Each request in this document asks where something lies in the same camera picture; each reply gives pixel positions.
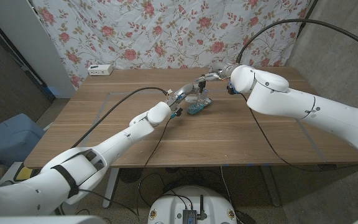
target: white power strip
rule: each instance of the white power strip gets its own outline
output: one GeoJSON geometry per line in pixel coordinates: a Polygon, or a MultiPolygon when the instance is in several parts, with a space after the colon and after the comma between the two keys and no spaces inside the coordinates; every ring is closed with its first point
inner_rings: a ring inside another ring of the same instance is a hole
{"type": "Polygon", "coordinates": [[[90,65],[88,73],[90,75],[110,75],[112,72],[112,65],[90,65]]]}

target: white robotic arm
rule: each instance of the white robotic arm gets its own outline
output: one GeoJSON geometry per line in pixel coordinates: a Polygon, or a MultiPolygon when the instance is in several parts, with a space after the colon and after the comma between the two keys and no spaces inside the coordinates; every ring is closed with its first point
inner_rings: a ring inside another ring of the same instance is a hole
{"type": "Polygon", "coordinates": [[[262,114],[299,119],[358,149],[358,108],[291,89],[283,77],[246,65],[218,62],[211,71],[220,79],[230,78],[239,93],[250,91],[249,108],[262,114]]]}
{"type": "Polygon", "coordinates": [[[101,144],[69,149],[48,162],[39,175],[0,187],[0,216],[48,215],[64,201],[76,203],[87,194],[79,189],[97,186],[114,161],[171,114],[167,103],[160,102],[101,144]]]}

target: wooden table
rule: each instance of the wooden table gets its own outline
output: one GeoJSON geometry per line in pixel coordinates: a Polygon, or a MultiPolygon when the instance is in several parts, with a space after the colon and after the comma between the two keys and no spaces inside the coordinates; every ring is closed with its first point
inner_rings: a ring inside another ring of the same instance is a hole
{"type": "MultiPolygon", "coordinates": [[[[279,74],[290,87],[317,94],[291,67],[260,68],[279,74]]],[[[112,105],[145,86],[179,89],[207,68],[120,70],[106,77],[88,77],[53,122],[24,164],[41,168],[69,149],[112,105]]],[[[196,115],[184,112],[168,124],[149,167],[249,166],[284,164],[269,148],[241,95],[229,95],[227,82],[208,82],[213,103],[196,115]]],[[[129,121],[164,100],[159,91],[145,90],[119,105],[80,146],[95,146],[128,127],[129,121]]],[[[293,164],[358,162],[358,151],[336,136],[293,118],[255,112],[275,150],[293,164]]],[[[142,167],[160,138],[164,124],[130,148],[113,167],[142,167]]]]}

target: table leg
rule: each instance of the table leg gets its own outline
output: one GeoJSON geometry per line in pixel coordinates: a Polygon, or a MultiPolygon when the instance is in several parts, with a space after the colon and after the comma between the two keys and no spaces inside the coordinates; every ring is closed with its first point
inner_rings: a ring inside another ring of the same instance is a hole
{"type": "MultiPolygon", "coordinates": [[[[107,187],[106,187],[106,193],[104,193],[104,196],[106,198],[112,199],[112,196],[114,194],[114,189],[115,189],[115,186],[117,183],[118,171],[119,171],[119,168],[112,168],[110,171],[109,181],[108,181],[107,187]]],[[[110,207],[110,205],[111,205],[111,202],[109,202],[106,199],[103,200],[103,208],[108,208],[108,207],[110,207]]]]}
{"type": "Polygon", "coordinates": [[[262,177],[264,178],[267,192],[270,195],[270,198],[272,199],[273,205],[276,207],[280,206],[281,201],[280,201],[280,197],[278,196],[276,183],[274,182],[274,178],[270,166],[260,166],[260,171],[262,173],[262,177]]]}

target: gray wall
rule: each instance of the gray wall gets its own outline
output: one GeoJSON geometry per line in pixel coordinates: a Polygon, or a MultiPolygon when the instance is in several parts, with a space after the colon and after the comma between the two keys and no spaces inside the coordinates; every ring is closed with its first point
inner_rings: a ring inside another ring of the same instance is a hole
{"type": "MultiPolygon", "coordinates": [[[[319,0],[310,19],[358,35],[358,1],[319,0]]],[[[321,96],[358,107],[358,42],[308,24],[286,65],[295,67],[321,96]]]]}
{"type": "Polygon", "coordinates": [[[0,0],[0,28],[57,98],[73,96],[56,47],[27,0],[0,0]]]}
{"type": "MultiPolygon", "coordinates": [[[[310,19],[358,35],[358,1],[319,0],[310,19]]],[[[306,25],[289,66],[323,97],[358,107],[358,43],[331,29],[306,25]]],[[[274,167],[289,223],[353,223],[358,220],[358,167],[310,173],[274,167]]]]}

